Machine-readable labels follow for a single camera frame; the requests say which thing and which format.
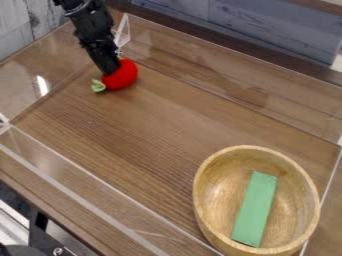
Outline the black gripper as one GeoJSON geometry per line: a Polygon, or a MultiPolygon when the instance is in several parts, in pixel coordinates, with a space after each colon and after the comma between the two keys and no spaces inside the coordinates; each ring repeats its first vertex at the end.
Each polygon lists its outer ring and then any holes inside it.
{"type": "Polygon", "coordinates": [[[111,30],[95,31],[76,28],[74,35],[100,71],[106,75],[112,74],[120,67],[120,61],[116,55],[119,47],[111,30]]]}

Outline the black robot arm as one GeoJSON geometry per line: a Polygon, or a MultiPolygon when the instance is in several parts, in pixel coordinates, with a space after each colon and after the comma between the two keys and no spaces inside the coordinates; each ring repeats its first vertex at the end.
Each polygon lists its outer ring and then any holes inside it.
{"type": "Polygon", "coordinates": [[[111,75],[120,67],[111,32],[114,19],[104,0],[52,0],[64,11],[64,16],[75,26],[74,35],[86,49],[94,63],[104,75],[111,75]]]}

